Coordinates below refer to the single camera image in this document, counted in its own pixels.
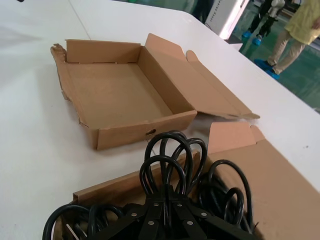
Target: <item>green floor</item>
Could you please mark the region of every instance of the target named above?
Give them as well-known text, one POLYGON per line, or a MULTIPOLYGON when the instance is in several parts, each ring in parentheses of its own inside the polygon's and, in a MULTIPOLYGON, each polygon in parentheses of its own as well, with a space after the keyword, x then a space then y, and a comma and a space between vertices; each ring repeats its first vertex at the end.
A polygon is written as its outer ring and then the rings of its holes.
MULTIPOLYGON (((190 12, 192 4, 196 0, 136 0, 138 4, 151 5, 155 7, 169 8, 190 12)), ((242 33, 250 26, 258 8, 249 3, 241 16, 234 35, 241 39, 242 33)), ((284 29, 285 22, 279 20, 272 26, 269 36, 263 39, 262 44, 257 47, 252 44, 252 38, 243 40, 240 50, 248 59, 266 59, 273 50, 278 34, 284 29)), ((320 110, 320 51, 307 46, 299 58, 283 73, 278 80, 283 86, 294 93, 298 98, 306 102, 309 106, 320 110)))

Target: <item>person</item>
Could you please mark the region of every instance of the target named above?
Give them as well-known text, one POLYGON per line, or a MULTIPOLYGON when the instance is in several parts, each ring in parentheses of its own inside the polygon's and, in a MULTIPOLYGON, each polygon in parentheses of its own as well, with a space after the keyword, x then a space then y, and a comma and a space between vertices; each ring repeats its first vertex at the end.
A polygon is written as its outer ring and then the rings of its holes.
POLYGON ((215 0, 198 0, 194 7, 192 15, 204 24, 212 6, 214 5, 214 2, 215 0))
POLYGON ((254 62, 274 79, 289 67, 301 54, 306 45, 320 35, 320 0, 305 0, 292 16, 284 31, 279 34, 272 54, 267 60, 254 62), (293 39, 288 54, 279 61, 289 40, 293 39))
POLYGON ((242 34, 242 37, 248 39, 251 37, 252 33, 258 28, 260 22, 264 16, 269 13, 269 16, 265 23, 260 28, 259 33, 252 40, 252 43, 259 46, 264 36, 268 36, 271 32, 271 27, 274 22, 277 21, 278 15, 281 13, 285 5, 291 0, 265 0, 259 9, 258 14, 252 20, 252 23, 247 31, 242 34))

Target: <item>cardboard box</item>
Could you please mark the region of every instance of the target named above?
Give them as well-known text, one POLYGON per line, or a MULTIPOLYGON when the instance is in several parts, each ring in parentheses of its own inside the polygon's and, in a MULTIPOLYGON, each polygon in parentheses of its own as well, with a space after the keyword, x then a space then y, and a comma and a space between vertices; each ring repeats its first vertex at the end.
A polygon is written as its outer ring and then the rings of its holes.
MULTIPOLYGON (((250 184, 253 220, 266 240, 319 239, 320 194, 247 122, 213 123, 208 158, 237 164, 250 184)), ((239 187, 240 177, 228 166, 218 172, 229 187, 239 187)))
MULTIPOLYGON (((220 159, 234 162, 246 175, 252 192, 256 233, 261 239, 319 239, 320 194, 256 126, 247 122, 213 123, 204 172, 209 170, 212 162, 220 159)), ((199 161, 200 154, 195 153, 195 168, 199 161)), ((159 183, 159 165, 153 166, 152 172, 159 183)), ((245 194, 240 177, 233 169, 221 165, 217 173, 227 186, 239 187, 245 194)), ((127 203, 143 204, 144 201, 138 171, 73 194, 73 203, 84 206, 106 203, 124 206, 127 203)), ((61 221, 56 224, 55 239, 61 239, 62 226, 61 221)))
POLYGON ((62 94, 74 105, 94 149, 188 127, 197 111, 256 119, 198 60, 149 34, 138 43, 67 40, 51 47, 62 94))

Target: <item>leg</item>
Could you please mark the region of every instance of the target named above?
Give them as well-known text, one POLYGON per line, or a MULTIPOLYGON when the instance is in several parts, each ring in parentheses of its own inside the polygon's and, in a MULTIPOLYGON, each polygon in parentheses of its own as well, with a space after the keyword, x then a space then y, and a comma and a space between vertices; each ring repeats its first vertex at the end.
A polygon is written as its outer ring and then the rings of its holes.
POLYGON ((261 37, 268 36, 275 21, 277 21, 275 18, 269 16, 266 22, 261 27, 258 35, 260 35, 261 37))
POLYGON ((288 41, 291 39, 291 36, 287 30, 284 30, 279 34, 276 44, 273 48, 272 55, 269 56, 267 62, 270 65, 276 65, 281 57, 281 54, 284 52, 288 41))
POLYGON ((262 18, 268 13, 269 9, 271 8, 271 3, 272 0, 265 0, 261 5, 259 13, 255 16, 251 23, 251 26, 248 29, 251 33, 253 33, 257 29, 262 18))
POLYGON ((273 67, 273 71, 276 74, 280 74, 283 70, 289 67, 301 54, 306 45, 302 42, 294 40, 290 47, 289 53, 281 60, 276 66, 273 67))
POLYGON ((201 21, 200 17, 202 15, 205 5, 206 5, 206 0, 198 0, 192 12, 192 15, 199 21, 201 21))

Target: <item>cardboard box lid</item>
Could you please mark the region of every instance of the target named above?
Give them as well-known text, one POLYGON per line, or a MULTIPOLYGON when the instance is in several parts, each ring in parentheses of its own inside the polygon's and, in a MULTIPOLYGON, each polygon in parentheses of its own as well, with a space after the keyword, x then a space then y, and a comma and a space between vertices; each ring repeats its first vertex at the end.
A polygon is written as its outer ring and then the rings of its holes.
POLYGON ((145 47, 174 85, 199 112, 226 119, 258 119, 222 82, 198 60, 193 51, 149 34, 145 47))
MULTIPOLYGON (((208 157, 228 159, 248 179, 252 192, 253 220, 266 240, 319 239, 320 194, 247 122, 213 123, 208 157)), ((229 187, 243 184, 228 166, 218 173, 229 187)))

